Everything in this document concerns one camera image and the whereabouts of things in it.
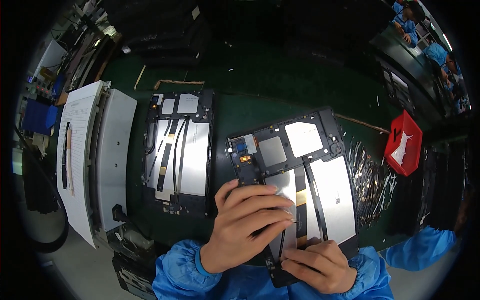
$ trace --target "black power cable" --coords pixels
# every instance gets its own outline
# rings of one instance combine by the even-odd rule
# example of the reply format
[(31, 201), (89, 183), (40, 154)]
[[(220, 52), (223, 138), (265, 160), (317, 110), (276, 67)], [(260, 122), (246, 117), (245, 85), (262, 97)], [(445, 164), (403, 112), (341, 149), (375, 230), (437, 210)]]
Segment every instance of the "black power cable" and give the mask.
[(31, 237), (28, 237), (30, 242), (32, 243), (35, 251), (40, 252), (40, 253), (52, 253), (52, 252), (55, 252), (58, 249), (60, 249), (65, 244), (65, 241), (67, 240), (68, 230), (69, 230), (67, 211), (65, 210), (65, 206), (63, 205), (63, 200), (62, 200), (57, 188), (52, 183), (52, 181), (48, 178), (48, 175), (45, 173), (45, 171), (41, 167), (40, 163), (38, 162), (38, 160), (33, 155), (32, 151), (30, 150), (30, 148), (29, 148), (27, 142), (25, 141), (24, 137), (22, 136), (22, 134), (20, 133), (20, 131), (18, 130), (18, 128), (16, 126), (13, 129), (17, 133), (18, 137), (20, 138), (20, 141), (22, 142), (22, 144), (25, 148), (24, 153), (27, 153), (28, 157), (32, 160), (34, 165), (40, 171), (40, 174), (43, 177), (45, 177), (45, 179), (47, 180), (48, 186), (52, 189), (53, 194), (54, 194), (55, 198), (57, 199), (58, 205), (59, 205), (60, 209), (63, 211), (63, 215), (65, 216), (65, 225), (63, 226), (63, 231), (60, 234), (60, 236), (56, 240), (54, 240), (53, 242), (42, 243), (42, 242), (39, 242), (37, 240), (32, 239)]

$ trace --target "worker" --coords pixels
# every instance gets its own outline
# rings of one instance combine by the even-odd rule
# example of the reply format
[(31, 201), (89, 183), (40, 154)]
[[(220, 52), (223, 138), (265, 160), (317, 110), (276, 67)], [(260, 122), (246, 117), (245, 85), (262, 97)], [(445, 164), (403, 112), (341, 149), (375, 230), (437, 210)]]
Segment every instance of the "worker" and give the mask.
[(453, 90), (453, 84), (448, 80), (448, 72), (450, 71), (458, 75), (458, 77), (463, 78), (462, 71), (456, 62), (453, 51), (447, 52), (447, 50), (439, 44), (433, 43), (423, 50), (423, 54), (438, 63), (442, 69), (442, 78), (447, 83), (448, 90), (451, 92)]
[(393, 299), (391, 277), (373, 247), (350, 261), (331, 240), (286, 250), (282, 269), (302, 281), (283, 288), (273, 286), (266, 267), (243, 265), (294, 224), (288, 211), (268, 208), (294, 203), (275, 196), (274, 186), (237, 186), (228, 182), (215, 195), (218, 216), (207, 244), (184, 240), (157, 259), (152, 287), (159, 299)]
[(425, 20), (425, 12), (423, 8), (415, 1), (403, 1), (403, 5), (398, 2), (393, 4), (393, 9), (396, 16), (392, 23), (403, 37), (403, 39), (415, 48), (418, 43), (418, 36), (416, 30), (416, 23)]
[(464, 232), (468, 219), (468, 208), (473, 197), (468, 186), (460, 204), (454, 230), (435, 230), (427, 226), (403, 243), (380, 252), (389, 266), (416, 272), (428, 268), (447, 254)]

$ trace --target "elastic cuff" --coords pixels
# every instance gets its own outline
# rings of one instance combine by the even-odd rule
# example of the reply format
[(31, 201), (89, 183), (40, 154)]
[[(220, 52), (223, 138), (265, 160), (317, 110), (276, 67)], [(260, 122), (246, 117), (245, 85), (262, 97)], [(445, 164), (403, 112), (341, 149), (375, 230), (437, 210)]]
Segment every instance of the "elastic cuff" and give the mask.
[(200, 260), (200, 249), (198, 249), (197, 253), (195, 254), (195, 266), (197, 267), (198, 272), (207, 277), (215, 275), (205, 271), (204, 266), (202, 266), (202, 261)]

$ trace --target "left hand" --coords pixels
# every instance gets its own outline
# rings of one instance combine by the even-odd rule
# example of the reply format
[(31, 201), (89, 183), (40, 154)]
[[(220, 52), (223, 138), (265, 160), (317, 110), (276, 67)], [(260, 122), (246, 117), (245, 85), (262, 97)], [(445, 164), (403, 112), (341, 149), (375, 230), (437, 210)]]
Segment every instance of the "left hand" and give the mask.
[[(218, 215), (210, 241), (200, 249), (202, 266), (211, 274), (246, 263), (295, 221), (290, 212), (268, 209), (294, 205), (276, 196), (275, 186), (237, 186), (238, 180), (227, 182), (215, 195)], [(262, 228), (262, 233), (252, 235)]]
[(403, 39), (409, 44), (412, 43), (412, 38), (410, 37), (410, 35), (408, 33), (405, 33), (405, 35), (403, 35)]
[(357, 269), (348, 265), (334, 240), (310, 246), (305, 251), (288, 249), (285, 257), (288, 259), (282, 262), (282, 269), (322, 294), (348, 292), (357, 279)]

